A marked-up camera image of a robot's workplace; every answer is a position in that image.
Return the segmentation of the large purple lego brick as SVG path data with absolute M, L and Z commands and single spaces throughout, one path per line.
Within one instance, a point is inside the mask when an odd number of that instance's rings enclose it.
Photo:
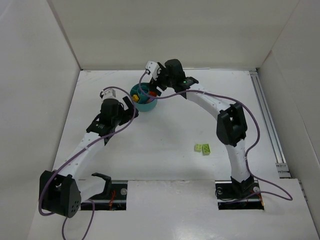
M 146 101 L 146 104 L 151 103 L 153 100 L 154 100 L 153 98 L 149 98 L 149 99 Z

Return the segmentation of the yellow lego brick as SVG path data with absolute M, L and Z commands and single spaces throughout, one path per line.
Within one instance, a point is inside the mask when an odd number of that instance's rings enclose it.
M 134 94 L 134 95 L 132 96 L 132 99 L 133 99 L 133 101 L 136 102 L 136 103 L 138 103 L 139 100 L 140 100 L 137 94 Z

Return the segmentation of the teal square lego brick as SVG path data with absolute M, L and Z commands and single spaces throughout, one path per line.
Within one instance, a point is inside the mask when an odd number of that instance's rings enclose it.
M 142 85 L 141 88 L 138 89 L 138 97 L 139 97 L 139 104 L 145 104 L 149 97 L 149 87 L 146 85 Z

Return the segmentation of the light green lego brick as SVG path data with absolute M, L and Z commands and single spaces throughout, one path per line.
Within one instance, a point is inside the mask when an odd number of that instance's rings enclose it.
M 202 151 L 202 144 L 196 143 L 194 146 L 194 151 L 200 153 Z

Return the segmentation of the green orange lego brick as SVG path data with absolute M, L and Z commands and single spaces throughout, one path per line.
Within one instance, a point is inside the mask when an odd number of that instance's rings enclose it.
M 208 143 L 202 145 L 202 154 L 208 156 L 211 154 L 210 145 Z

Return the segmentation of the orange round lego piece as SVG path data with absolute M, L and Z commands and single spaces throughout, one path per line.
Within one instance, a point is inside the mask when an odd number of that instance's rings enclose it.
M 157 93 L 154 92 L 154 91 L 150 91 L 150 92 L 149 92 L 149 95 L 152 96 L 152 97 L 157 97 Z

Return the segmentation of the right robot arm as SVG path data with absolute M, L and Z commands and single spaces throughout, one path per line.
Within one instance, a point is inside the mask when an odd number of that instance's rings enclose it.
M 152 76 L 149 84 L 153 89 L 165 91 L 172 88 L 214 117 L 217 138 L 225 145 L 228 153 L 232 188 L 239 195 L 247 193 L 254 185 L 254 178 L 247 167 L 245 138 L 248 126 L 242 105 L 237 102 L 229 104 L 221 96 L 210 95 L 198 80 L 186 76 L 177 59 L 168 60 L 165 65 L 148 61 L 145 69 Z

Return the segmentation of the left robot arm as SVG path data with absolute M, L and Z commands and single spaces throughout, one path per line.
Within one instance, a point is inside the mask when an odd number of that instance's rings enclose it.
M 120 102 L 115 97 L 102 100 L 99 114 L 85 131 L 71 156 L 57 169 L 45 170 L 39 179 L 38 211 L 42 216 L 58 214 L 72 218 L 82 202 L 92 197 L 108 197 L 112 192 L 110 176 L 94 172 L 81 176 L 93 157 L 118 133 L 118 126 L 127 128 L 138 116 L 130 96 Z

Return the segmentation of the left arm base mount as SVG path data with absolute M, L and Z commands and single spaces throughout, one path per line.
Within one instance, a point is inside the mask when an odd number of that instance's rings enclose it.
M 87 179 L 81 179 L 80 210 L 125 211 L 127 208 L 128 181 L 112 180 L 102 173 L 93 173 Z

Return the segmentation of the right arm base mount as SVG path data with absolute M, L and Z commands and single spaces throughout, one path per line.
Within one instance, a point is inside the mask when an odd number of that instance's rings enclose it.
M 215 196 L 219 210 L 264 210 L 260 186 L 253 177 L 242 181 L 215 182 Z

